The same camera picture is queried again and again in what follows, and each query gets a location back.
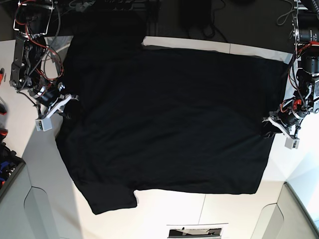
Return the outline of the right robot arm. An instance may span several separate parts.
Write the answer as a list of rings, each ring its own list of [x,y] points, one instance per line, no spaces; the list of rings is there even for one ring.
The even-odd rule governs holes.
[[[60,78],[62,59],[53,45],[61,28],[61,13],[54,0],[20,0],[14,14],[17,31],[10,85],[37,109],[38,119],[52,114],[71,119],[65,111],[77,95],[67,94]]]

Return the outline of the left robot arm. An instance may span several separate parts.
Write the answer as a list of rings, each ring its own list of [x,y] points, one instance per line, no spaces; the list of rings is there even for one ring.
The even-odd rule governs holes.
[[[288,79],[295,91],[264,118],[264,138],[282,133],[296,141],[304,118],[319,112],[319,2],[296,1],[292,16],[295,50],[288,66]]]

